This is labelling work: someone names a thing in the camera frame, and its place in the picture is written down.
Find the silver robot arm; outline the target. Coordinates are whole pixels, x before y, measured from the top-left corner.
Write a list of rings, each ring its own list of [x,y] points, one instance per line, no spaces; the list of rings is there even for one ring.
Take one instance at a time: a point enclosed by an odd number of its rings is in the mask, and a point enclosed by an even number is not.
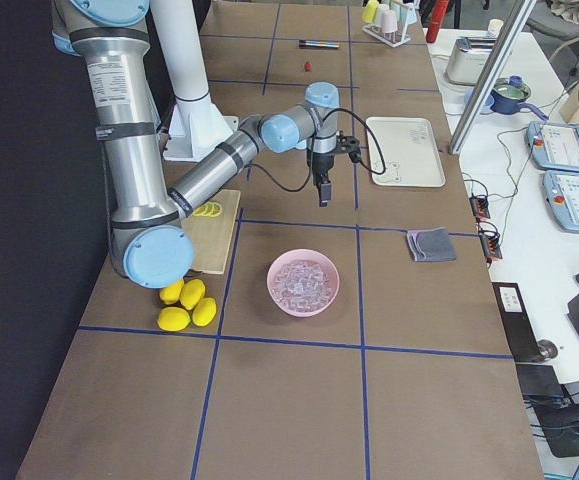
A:
[[[331,160],[337,147],[338,89],[309,85],[304,100],[272,115],[230,126],[211,100],[194,6],[189,1],[55,1],[56,47],[87,66],[98,116],[96,136],[107,157],[117,208],[112,255],[124,276],[151,289],[182,279],[194,249],[180,222],[263,151],[305,147]],[[194,166],[167,186],[144,57],[160,43],[183,138]]]

